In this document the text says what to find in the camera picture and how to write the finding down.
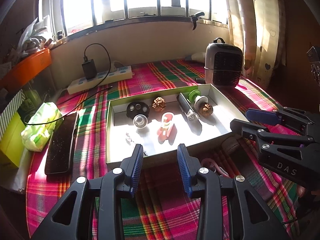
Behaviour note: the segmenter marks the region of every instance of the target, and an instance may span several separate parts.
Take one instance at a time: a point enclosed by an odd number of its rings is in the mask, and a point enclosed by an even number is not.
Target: blue gripper pad
[[[187,148],[184,144],[179,144],[177,149],[177,158],[184,191],[188,194],[188,197],[191,197],[193,193],[192,186],[197,182],[196,172],[198,167],[194,167],[194,163],[192,162],[191,157],[189,156]]]
[[[132,154],[132,157],[134,157],[136,150],[137,150],[137,153],[136,153],[137,157],[136,157],[136,161],[134,163],[133,172],[131,175],[131,185],[130,185],[130,194],[132,197],[134,196],[134,194],[136,193],[137,188],[138,188],[139,178],[140,178],[140,173],[141,173],[142,163],[143,163],[143,147],[142,147],[142,145],[136,145],[134,152]]]
[[[245,112],[245,117],[249,121],[260,122],[263,124],[277,125],[281,123],[281,118],[275,112],[249,108]]]

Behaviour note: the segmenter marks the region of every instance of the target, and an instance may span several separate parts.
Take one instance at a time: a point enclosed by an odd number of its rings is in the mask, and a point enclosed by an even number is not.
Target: orange box
[[[43,49],[22,60],[0,80],[0,88],[13,94],[52,63],[50,50]]]

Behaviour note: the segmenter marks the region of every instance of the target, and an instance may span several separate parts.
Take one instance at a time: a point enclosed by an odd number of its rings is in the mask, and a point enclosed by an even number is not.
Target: white power strip
[[[95,78],[90,80],[87,80],[85,77],[74,80],[71,82],[70,86],[68,86],[68,93],[72,95],[74,93],[93,88],[105,77],[106,74],[107,71],[104,71],[98,73]],[[109,73],[106,79],[99,86],[130,79],[133,75],[131,66],[117,68],[117,71]]]

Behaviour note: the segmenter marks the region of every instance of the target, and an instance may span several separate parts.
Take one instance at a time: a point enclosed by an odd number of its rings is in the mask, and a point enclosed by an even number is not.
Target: plaid tablecloth
[[[204,77],[204,67],[199,63],[171,60],[135,65],[134,77],[112,84],[110,91],[96,94],[78,107],[80,115],[72,176],[55,180],[44,174],[47,147],[33,156],[27,185],[27,223],[30,235],[58,199],[79,176],[93,179],[103,176],[108,170],[105,162],[107,102],[111,99],[146,92],[195,85],[196,77]],[[60,107],[62,113],[73,109],[83,99],[96,91],[84,93]],[[241,79],[235,89],[222,92],[243,113],[249,107],[264,110],[277,109],[279,104],[263,90],[246,79]],[[62,102],[70,95],[61,97]],[[281,126],[270,127],[273,132],[292,133]],[[241,150],[228,156],[222,148],[208,152],[231,177],[243,175],[255,187],[280,221],[295,218],[294,202],[297,199],[296,185],[287,179],[261,167],[256,151],[249,140],[240,139]],[[228,239],[228,209],[224,204],[224,238]],[[199,216],[199,199],[189,199],[177,164],[143,170],[138,191],[132,200],[122,200],[124,234],[127,239],[196,239]],[[96,239],[97,220],[93,222]],[[297,222],[286,225],[290,236],[298,234]]]

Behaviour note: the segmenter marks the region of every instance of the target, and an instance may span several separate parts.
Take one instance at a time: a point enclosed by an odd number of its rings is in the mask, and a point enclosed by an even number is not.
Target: power adapter
[[[82,68],[83,68],[84,76],[87,80],[97,76],[97,69],[93,59],[88,60],[87,57],[84,57]]]

